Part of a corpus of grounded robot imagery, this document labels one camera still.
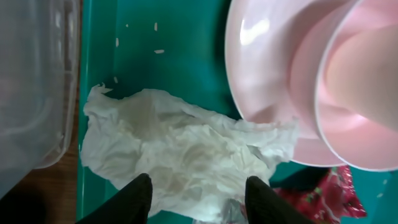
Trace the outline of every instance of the white tissue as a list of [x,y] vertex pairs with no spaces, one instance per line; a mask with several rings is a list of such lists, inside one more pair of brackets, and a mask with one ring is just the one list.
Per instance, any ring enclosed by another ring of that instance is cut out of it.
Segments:
[[249,176],[268,183],[276,165],[293,156],[296,122],[235,121],[161,90],[122,100],[104,96],[108,91],[98,85],[88,96],[81,162],[117,189],[149,174],[149,216],[166,210],[219,222],[227,199],[243,201]]

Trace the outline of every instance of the teal tray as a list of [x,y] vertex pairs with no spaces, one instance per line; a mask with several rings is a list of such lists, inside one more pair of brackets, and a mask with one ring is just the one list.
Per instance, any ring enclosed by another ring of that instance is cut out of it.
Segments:
[[[84,0],[79,149],[87,130],[87,117],[82,109],[91,87],[99,83],[114,89],[109,93],[113,98],[130,96],[143,88],[156,88],[238,119],[224,65],[229,4],[230,0]],[[159,49],[164,49],[164,54],[154,53]],[[283,179],[302,168],[294,163],[282,164],[273,179]],[[361,182],[358,195],[362,196],[369,214],[374,215],[376,196],[384,189],[382,182],[389,177],[385,175],[390,174],[359,170],[354,174]],[[107,180],[83,168],[79,161],[76,219],[91,213],[116,191]],[[367,220],[352,223],[371,223]],[[150,224],[191,222],[190,218],[169,212],[149,219]]]

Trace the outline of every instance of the clear plastic container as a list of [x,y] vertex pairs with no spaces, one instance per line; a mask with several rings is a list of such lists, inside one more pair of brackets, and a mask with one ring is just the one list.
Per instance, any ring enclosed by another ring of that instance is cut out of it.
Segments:
[[69,147],[79,0],[0,0],[0,198]]

